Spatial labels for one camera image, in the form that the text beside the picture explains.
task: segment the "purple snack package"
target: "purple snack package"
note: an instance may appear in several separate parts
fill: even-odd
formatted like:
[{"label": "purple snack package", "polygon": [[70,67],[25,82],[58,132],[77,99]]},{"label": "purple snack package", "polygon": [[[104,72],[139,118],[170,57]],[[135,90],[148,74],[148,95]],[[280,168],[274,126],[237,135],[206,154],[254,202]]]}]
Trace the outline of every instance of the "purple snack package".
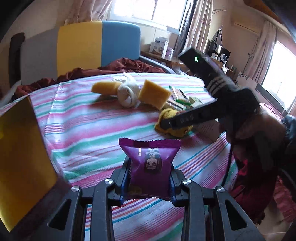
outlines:
[{"label": "purple snack package", "polygon": [[119,138],[119,145],[132,160],[128,195],[134,198],[169,199],[172,162],[180,140],[135,141]]}]

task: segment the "packaged snack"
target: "packaged snack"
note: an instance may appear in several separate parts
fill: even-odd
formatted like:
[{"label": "packaged snack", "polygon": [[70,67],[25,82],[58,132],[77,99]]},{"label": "packaged snack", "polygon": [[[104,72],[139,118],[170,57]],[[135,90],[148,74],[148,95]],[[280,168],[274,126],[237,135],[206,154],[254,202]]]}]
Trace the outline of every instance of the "packaged snack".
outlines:
[{"label": "packaged snack", "polygon": [[176,89],[175,87],[169,86],[170,91],[172,92],[172,96],[174,100],[180,104],[188,105],[190,106],[191,103],[186,97],[186,95],[183,93],[182,90]]},{"label": "packaged snack", "polygon": [[131,159],[127,199],[159,197],[169,200],[170,171],[181,141],[119,138],[119,145]]},{"label": "packaged snack", "polygon": [[191,97],[190,96],[189,101],[191,103],[190,109],[195,108],[195,107],[203,104],[197,97]]},{"label": "packaged snack", "polygon": [[183,111],[186,110],[187,107],[185,105],[182,105],[174,100],[168,100],[165,105],[163,106],[163,109],[172,108],[173,110],[177,111]]}]

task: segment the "metal screw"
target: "metal screw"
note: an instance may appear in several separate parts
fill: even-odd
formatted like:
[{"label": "metal screw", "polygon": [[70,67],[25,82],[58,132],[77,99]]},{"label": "metal screw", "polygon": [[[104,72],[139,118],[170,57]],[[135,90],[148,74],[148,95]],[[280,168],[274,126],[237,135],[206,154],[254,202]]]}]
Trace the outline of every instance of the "metal screw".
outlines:
[{"label": "metal screw", "polygon": [[221,187],[221,186],[216,187],[216,190],[218,192],[225,192],[226,191],[225,188],[224,187]]},{"label": "metal screw", "polygon": [[71,191],[72,191],[72,192],[77,192],[77,191],[79,191],[79,186],[73,186],[73,187],[71,187]]},{"label": "metal screw", "polygon": [[114,180],[112,178],[105,179],[106,184],[112,184],[113,182],[114,182]]},{"label": "metal screw", "polygon": [[184,185],[189,185],[192,183],[192,181],[190,179],[184,179],[182,182]]}]

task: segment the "yellow sponge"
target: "yellow sponge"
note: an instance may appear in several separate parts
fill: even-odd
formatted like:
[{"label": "yellow sponge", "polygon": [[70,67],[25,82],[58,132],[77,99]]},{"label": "yellow sponge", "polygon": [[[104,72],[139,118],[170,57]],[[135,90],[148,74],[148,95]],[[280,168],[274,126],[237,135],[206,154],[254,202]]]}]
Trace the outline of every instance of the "yellow sponge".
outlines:
[{"label": "yellow sponge", "polygon": [[102,95],[117,95],[121,84],[120,81],[100,81],[92,86],[91,91]]},{"label": "yellow sponge", "polygon": [[139,101],[153,105],[158,110],[161,110],[171,94],[169,90],[166,90],[150,80],[145,80],[139,94]]}]

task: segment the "white box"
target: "white box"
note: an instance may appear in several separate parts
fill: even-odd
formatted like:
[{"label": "white box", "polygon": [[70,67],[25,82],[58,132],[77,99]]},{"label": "white box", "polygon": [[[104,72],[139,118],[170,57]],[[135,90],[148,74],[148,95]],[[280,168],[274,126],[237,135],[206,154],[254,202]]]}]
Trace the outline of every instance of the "white box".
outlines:
[{"label": "white box", "polygon": [[168,48],[168,39],[164,37],[158,37],[154,41],[153,53],[165,56]]},{"label": "white box", "polygon": [[150,49],[149,49],[149,52],[151,52],[151,53],[152,53],[152,51],[153,51],[153,48],[154,48],[154,43],[151,43],[151,44],[150,44]]},{"label": "white box", "polygon": [[220,125],[219,125],[218,119],[214,119],[214,120],[200,123],[198,125],[195,125],[194,127],[200,134],[203,134],[204,136],[211,139],[211,141],[215,142],[219,138],[219,136],[222,134],[219,126]]}]

